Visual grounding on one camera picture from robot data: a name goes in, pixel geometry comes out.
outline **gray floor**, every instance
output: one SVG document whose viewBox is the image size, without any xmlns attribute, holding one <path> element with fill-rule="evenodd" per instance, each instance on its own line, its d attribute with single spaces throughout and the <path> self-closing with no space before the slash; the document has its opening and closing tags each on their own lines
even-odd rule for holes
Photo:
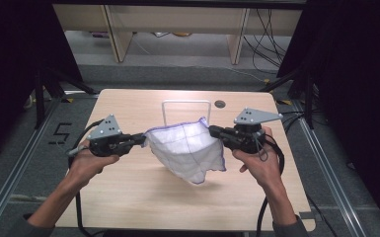
<svg viewBox="0 0 380 237">
<path fill-rule="evenodd" d="M 133 37 L 123 63 L 114 62 L 114 56 L 108 39 L 92 38 L 86 32 L 66 32 L 77 63 L 85 82 L 96 89 L 104 88 L 145 88 L 189 90 L 250 90 L 256 91 L 265 83 L 265 79 L 275 80 L 274 74 L 256 70 L 253 53 L 244 43 L 238 65 L 230 63 L 225 36 L 191 35 L 179 38 L 172 34 L 156 38 L 150 33 L 138 33 Z M 290 38 L 276 38 L 281 47 L 287 47 Z M 277 60 L 273 53 L 267 54 Z M 275 72 L 277 67 L 263 59 L 255 58 L 260 70 Z M 66 90 L 76 90 L 63 85 Z M 289 83 L 275 89 L 272 93 L 276 100 L 288 100 L 286 91 Z M 73 103 L 59 103 L 51 117 L 34 155 L 5 210 L 0 216 L 0 236 L 6 233 L 14 219 L 20 214 L 33 211 L 41 199 L 58 184 L 66 170 L 66 161 L 62 156 L 85 126 L 87 116 L 92 111 L 96 99 L 75 99 Z M 291 105 L 278 104 L 278 110 L 291 112 Z M 347 157 L 331 128 L 322 114 L 314 114 L 315 129 L 320 143 L 342 184 L 342 188 L 353 206 L 367 236 L 380 236 L 380 211 L 357 174 L 345 165 Z M 35 109 L 26 110 L 18 118 L 16 127 L 2 143 L 0 154 L 0 190 L 12 168 L 23 153 L 23 149 L 34 131 Z M 60 139 L 54 131 L 60 122 L 71 121 L 66 126 L 69 138 L 64 145 L 50 145 L 49 142 Z M 310 147 L 304 128 L 298 121 L 287 132 L 287 137 L 298 167 L 306 193 L 317 204 L 323 216 L 337 231 L 338 236 L 355 236 L 347 227 L 334 195 L 323 175 L 322 168 Z M 312 206 L 317 227 L 311 236 L 333 236 L 328 226 Z M 76 228 L 58 228 L 53 236 L 80 236 Z"/>
</svg>

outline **hand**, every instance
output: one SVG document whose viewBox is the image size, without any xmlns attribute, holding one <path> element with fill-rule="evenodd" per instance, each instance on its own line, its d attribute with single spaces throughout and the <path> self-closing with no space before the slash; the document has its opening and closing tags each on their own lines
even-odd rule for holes
<svg viewBox="0 0 380 237">
<path fill-rule="evenodd" d="M 269 127 L 263 126 L 263 130 L 267 135 L 272 136 L 272 131 Z M 248 154 L 241 150 L 234 150 L 233 156 L 244 163 L 240 172 L 243 173 L 249 170 L 252 176 L 257 180 L 258 184 L 265 190 L 282 184 L 279 173 L 278 157 L 276 152 L 268 144 L 264 145 L 260 153 Z"/>
<path fill-rule="evenodd" d="M 79 145 L 89 146 L 89 140 L 81 142 Z M 89 181 L 104 167 L 119 160 L 119 156 L 97 157 L 89 149 L 79 152 L 70 167 L 66 179 L 70 180 L 75 190 L 80 190 L 89 184 Z"/>
</svg>

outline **crumpled white fabric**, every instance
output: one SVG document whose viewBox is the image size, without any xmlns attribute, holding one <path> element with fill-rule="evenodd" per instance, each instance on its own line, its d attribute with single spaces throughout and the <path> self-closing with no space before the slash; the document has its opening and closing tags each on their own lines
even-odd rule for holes
<svg viewBox="0 0 380 237">
<path fill-rule="evenodd" d="M 226 171 L 223 143 L 210 136 L 205 118 L 153 127 L 144 135 L 144 146 L 149 143 L 159 161 L 186 181 L 201 184 L 207 171 Z"/>
</svg>

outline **floor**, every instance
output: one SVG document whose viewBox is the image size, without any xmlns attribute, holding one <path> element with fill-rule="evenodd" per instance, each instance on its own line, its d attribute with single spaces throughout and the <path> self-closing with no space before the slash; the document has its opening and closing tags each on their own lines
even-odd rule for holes
<svg viewBox="0 0 380 237">
<path fill-rule="evenodd" d="M 94 38 L 88 32 L 66 32 L 65 34 L 80 66 L 221 68 L 232 73 L 248 74 L 247 78 L 250 80 L 264 82 L 267 75 L 270 80 L 274 80 L 276 65 L 279 63 L 277 55 L 273 52 L 275 44 L 270 43 L 268 38 L 263 39 L 263 45 L 271 50 L 262 49 L 262 51 L 271 61 L 257 55 L 253 57 L 252 49 L 244 41 L 240 61 L 237 65 L 232 65 L 225 36 L 194 34 L 189 37 L 177 37 L 167 34 L 158 38 L 152 33 L 137 33 L 133 36 L 124 62 L 117 63 L 114 61 L 109 39 Z M 247 36 L 247 41 L 256 47 L 257 42 L 254 37 Z M 275 41 L 281 48 L 287 48 L 290 38 L 280 37 L 275 38 Z M 262 76 L 254 73 L 255 71 L 261 71 Z M 275 95 L 281 100 L 285 98 L 282 94 Z M 92 103 L 83 102 L 82 109 L 86 111 L 84 113 L 90 112 Z M 281 112 L 291 112 L 298 109 L 296 107 L 301 107 L 301 102 L 294 102 L 293 105 L 278 105 Z M 56 112 L 56 118 L 66 115 L 63 108 L 64 105 L 61 105 Z M 12 149 L 7 149 L 0 155 L 8 158 L 6 162 L 0 160 L 0 188 L 7 182 L 8 174 L 16 165 L 17 157 L 23 153 L 24 144 L 28 144 L 29 138 L 35 135 L 35 131 L 29 123 L 32 118 L 34 119 L 34 115 L 34 110 L 26 111 L 19 118 L 19 126 L 8 137 L 8 142 L 16 139 L 20 145 L 12 146 Z M 316 125 L 314 130 L 308 129 L 307 124 L 300 119 L 287 132 L 304 188 L 306 193 L 312 196 L 310 204 L 315 213 L 317 228 L 310 233 L 311 236 L 334 236 L 329 226 L 335 229 L 338 236 L 380 236 L 380 211 L 376 204 L 356 173 L 345 165 L 347 157 L 344 156 L 336 136 L 325 124 L 324 116 L 314 114 L 314 121 Z M 322 144 L 324 149 L 313 149 L 313 144 Z M 28 175 L 31 169 L 43 169 L 43 167 L 34 168 L 36 165 L 39 167 L 39 162 L 35 162 L 32 161 L 32 164 L 29 165 L 26 171 L 27 175 L 23 179 L 37 179 L 37 177 Z M 51 170 L 43 169 L 42 175 L 51 176 L 51 172 Z M 330 182 L 339 183 L 342 188 L 340 190 L 332 188 Z M 52 187 L 57 184 L 57 180 L 41 179 L 40 184 L 42 187 Z M 22 193 L 23 189 L 27 190 L 28 187 L 19 185 L 17 194 Z M 35 191 L 34 198 L 12 196 L 0 220 L 0 236 L 8 229 L 8 225 L 4 223 L 5 220 L 19 212 L 17 208 L 19 204 L 23 206 L 23 211 L 33 211 L 48 192 L 46 188 L 43 188 L 43 191 Z M 340 203 L 348 203 L 350 207 L 343 208 Z M 349 217 L 358 222 L 349 222 Z M 77 234 L 75 230 L 63 229 L 56 230 L 54 236 L 75 236 L 75 234 Z M 272 233 L 266 233 L 265 236 L 272 236 Z"/>
</svg>

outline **small round object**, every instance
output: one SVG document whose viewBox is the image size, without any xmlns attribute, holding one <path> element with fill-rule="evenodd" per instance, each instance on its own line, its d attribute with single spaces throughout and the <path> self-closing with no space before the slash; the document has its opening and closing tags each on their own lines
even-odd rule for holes
<svg viewBox="0 0 380 237">
<path fill-rule="evenodd" d="M 223 109 L 224 107 L 226 107 L 226 103 L 224 101 L 218 100 L 214 102 L 214 106 L 219 109 Z"/>
</svg>

